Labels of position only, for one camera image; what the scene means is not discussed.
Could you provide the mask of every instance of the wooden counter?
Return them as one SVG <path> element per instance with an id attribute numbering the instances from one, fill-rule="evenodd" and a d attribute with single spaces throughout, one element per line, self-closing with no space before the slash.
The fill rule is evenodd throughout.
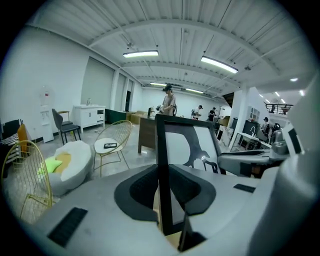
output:
<path id="1" fill-rule="evenodd" d="M 141 146 L 156 149 L 156 121 L 154 118 L 141 117 L 139 128 L 138 153 Z"/>

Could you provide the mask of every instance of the green pillow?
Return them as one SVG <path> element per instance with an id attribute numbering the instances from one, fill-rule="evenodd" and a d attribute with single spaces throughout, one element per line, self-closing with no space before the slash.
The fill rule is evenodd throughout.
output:
<path id="1" fill-rule="evenodd" d="M 44 160 L 46 169 L 48 171 L 48 174 L 53 173 L 55 169 L 62 164 L 62 161 L 56 160 L 54 156 L 47 158 Z M 40 167 L 38 168 L 38 171 L 36 172 L 39 174 L 44 174 L 45 170 L 43 169 L 43 164 L 41 163 Z"/>

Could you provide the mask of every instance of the virtual reality headset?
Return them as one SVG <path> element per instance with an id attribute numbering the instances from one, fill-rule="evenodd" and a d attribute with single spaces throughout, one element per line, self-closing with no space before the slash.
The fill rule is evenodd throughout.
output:
<path id="1" fill-rule="evenodd" d="M 163 92 L 166 92 L 166 91 L 169 91 L 169 90 L 172 90 L 172 85 L 167 85 L 166 87 L 164 87 L 162 89 Z"/>

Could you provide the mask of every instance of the gold wire chair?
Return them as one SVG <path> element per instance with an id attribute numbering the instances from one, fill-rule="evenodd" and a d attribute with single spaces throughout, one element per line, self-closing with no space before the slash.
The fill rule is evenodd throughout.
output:
<path id="1" fill-rule="evenodd" d="M 100 155 L 100 177 L 102 177 L 102 166 L 121 162 L 119 151 L 125 161 L 126 166 L 129 168 L 127 161 L 122 153 L 122 149 L 126 146 L 128 138 L 132 131 L 132 123 L 128 120 L 121 120 L 108 125 L 96 138 L 94 142 L 94 161 L 93 169 L 95 170 L 96 154 Z M 117 143 L 114 148 L 104 148 L 105 144 Z M 117 153 L 119 161 L 112 161 L 102 164 L 102 157 L 110 155 L 112 153 Z"/>
<path id="2" fill-rule="evenodd" d="M 13 161 L 4 179 L 8 159 Z M 46 163 L 32 141 L 22 140 L 10 149 L 2 166 L 1 185 L 12 213 L 27 223 L 35 223 L 53 204 Z"/>

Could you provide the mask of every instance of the fluorescent light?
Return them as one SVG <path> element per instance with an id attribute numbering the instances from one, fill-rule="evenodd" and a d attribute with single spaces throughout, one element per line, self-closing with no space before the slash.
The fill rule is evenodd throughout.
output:
<path id="1" fill-rule="evenodd" d="M 157 82 L 151 82 L 150 85 L 153 85 L 153 86 L 167 86 L 165 83 L 157 83 Z"/>
<path id="2" fill-rule="evenodd" d="M 215 66 L 217 66 L 219 68 L 225 69 L 225 70 L 227 70 L 227 71 L 229 71 L 231 73 L 234 73 L 234 74 L 238 73 L 238 69 L 236 69 L 236 68 L 234 68 L 232 66 L 229 66 L 227 64 L 224 64 L 224 63 L 222 63 L 222 62 L 220 62 L 218 60 L 212 59 L 212 58 L 208 58 L 208 57 L 202 56 L 201 61 L 205 62 L 205 63 L 209 63 L 211 65 L 215 65 Z"/>
<path id="3" fill-rule="evenodd" d="M 132 58 L 132 57 L 141 57 L 141 56 L 158 56 L 157 50 L 145 50 L 145 51 L 134 51 L 124 53 L 123 57 L 125 58 Z"/>
<path id="4" fill-rule="evenodd" d="M 199 91 L 199 90 L 192 90 L 192 89 L 186 89 L 187 91 L 190 91 L 190 92 L 194 92 L 194 93 L 198 93 L 198 94 L 203 94 L 204 92 L 203 91 Z"/>

